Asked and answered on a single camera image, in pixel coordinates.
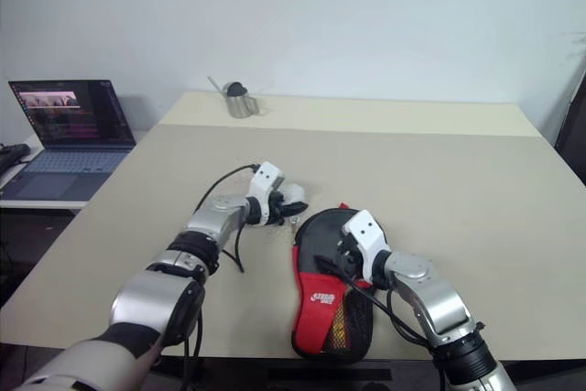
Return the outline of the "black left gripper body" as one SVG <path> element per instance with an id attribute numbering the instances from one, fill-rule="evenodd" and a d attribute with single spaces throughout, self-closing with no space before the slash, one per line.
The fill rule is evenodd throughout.
<path id="1" fill-rule="evenodd" d="M 272 190 L 268 197 L 269 215 L 267 224 L 282 225 L 285 221 L 285 216 L 282 212 L 284 202 L 284 195 L 279 190 Z"/>

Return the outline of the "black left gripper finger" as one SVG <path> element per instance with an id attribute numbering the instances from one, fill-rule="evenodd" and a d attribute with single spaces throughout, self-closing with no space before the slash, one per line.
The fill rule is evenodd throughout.
<path id="1" fill-rule="evenodd" d="M 294 217 L 302 214 L 308 209 L 308 207 L 309 205 L 303 201 L 282 204 L 280 207 L 280 214 L 283 218 Z"/>
<path id="2" fill-rule="evenodd" d="M 297 183 L 286 182 L 279 187 L 283 201 L 305 201 L 305 190 Z"/>

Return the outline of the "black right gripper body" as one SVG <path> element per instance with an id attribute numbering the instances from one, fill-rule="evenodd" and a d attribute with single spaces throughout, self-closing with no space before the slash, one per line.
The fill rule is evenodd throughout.
<path id="1" fill-rule="evenodd" d="M 340 230 L 339 236 L 335 254 L 338 276 L 343 281 L 361 280 L 364 259 L 358 242 L 351 233 L 346 233 L 343 229 Z"/>

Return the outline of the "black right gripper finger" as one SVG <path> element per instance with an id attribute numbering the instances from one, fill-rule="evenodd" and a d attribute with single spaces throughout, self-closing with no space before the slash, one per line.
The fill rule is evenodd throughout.
<path id="1" fill-rule="evenodd" d="M 314 262 L 320 273 L 339 273 L 338 265 L 324 255 L 315 255 Z"/>

